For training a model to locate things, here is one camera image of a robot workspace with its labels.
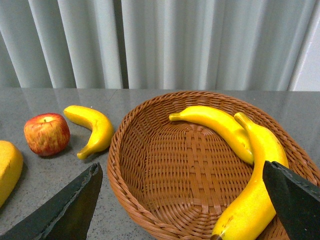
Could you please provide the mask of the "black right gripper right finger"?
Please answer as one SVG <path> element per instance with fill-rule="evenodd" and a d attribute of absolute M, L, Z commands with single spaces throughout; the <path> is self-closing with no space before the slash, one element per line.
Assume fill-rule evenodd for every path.
<path fill-rule="evenodd" d="M 262 179 L 288 237 L 320 238 L 320 188 L 276 161 L 266 161 Z"/>

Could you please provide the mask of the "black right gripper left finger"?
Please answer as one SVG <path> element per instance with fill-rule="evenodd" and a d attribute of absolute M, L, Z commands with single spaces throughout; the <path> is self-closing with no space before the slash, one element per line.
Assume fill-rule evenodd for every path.
<path fill-rule="evenodd" d="M 85 240 L 101 191 L 103 170 L 94 163 L 13 226 L 2 240 Z"/>

